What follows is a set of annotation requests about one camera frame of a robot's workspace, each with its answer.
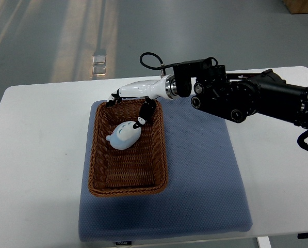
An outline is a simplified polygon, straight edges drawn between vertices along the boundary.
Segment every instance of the plush toy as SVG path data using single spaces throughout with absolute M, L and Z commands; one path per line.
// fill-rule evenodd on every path
M 133 128 L 134 121 L 125 121 L 119 124 L 111 135 L 106 136 L 106 140 L 111 146 L 118 150 L 125 150 L 133 145 L 141 135 L 141 128 Z

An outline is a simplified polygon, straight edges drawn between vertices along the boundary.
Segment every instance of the brown wicker basket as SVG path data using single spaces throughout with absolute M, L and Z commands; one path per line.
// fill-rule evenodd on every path
M 167 186 L 168 167 L 161 104 L 143 127 L 139 140 L 126 150 L 116 150 L 106 140 L 115 127 L 136 121 L 144 100 L 125 100 L 96 109 L 88 189 L 98 197 L 148 195 Z

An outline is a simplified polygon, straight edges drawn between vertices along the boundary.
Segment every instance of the blue cushion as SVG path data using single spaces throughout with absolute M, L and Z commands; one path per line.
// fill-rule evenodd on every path
M 159 99 L 163 107 L 169 182 L 155 195 L 99 198 L 87 187 L 91 108 L 79 208 L 81 241 L 160 239 L 248 231 L 244 185 L 225 120 L 195 110 L 190 99 Z

